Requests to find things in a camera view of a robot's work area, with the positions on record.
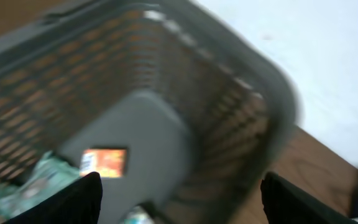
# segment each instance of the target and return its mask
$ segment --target gray plastic basket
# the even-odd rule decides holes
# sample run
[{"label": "gray plastic basket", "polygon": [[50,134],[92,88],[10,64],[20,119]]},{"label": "gray plastic basket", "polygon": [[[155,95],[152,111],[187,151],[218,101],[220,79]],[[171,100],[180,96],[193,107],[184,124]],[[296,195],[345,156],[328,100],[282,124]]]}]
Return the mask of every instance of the gray plastic basket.
[{"label": "gray plastic basket", "polygon": [[0,183],[47,150],[78,166],[126,147],[100,223],[225,223],[288,140],[295,104],[268,61],[188,1],[75,1],[0,38]]}]

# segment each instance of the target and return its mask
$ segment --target white floor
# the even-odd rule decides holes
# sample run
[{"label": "white floor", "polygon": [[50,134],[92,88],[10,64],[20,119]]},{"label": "white floor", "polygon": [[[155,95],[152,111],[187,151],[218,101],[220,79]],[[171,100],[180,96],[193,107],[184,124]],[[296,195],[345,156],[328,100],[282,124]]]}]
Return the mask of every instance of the white floor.
[{"label": "white floor", "polygon": [[358,167],[358,0],[195,0],[280,67],[299,125]]}]

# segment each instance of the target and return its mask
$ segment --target green plastic bag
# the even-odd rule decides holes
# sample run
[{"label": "green plastic bag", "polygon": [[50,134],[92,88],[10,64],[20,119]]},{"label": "green plastic bag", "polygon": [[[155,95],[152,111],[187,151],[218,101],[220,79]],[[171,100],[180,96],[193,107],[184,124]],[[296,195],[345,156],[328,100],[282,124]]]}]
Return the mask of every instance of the green plastic bag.
[{"label": "green plastic bag", "polygon": [[134,207],[121,224],[154,224],[150,215],[140,206]]},{"label": "green plastic bag", "polygon": [[0,215],[10,219],[31,209],[80,178],[79,170],[45,153],[21,187],[0,185]]}]

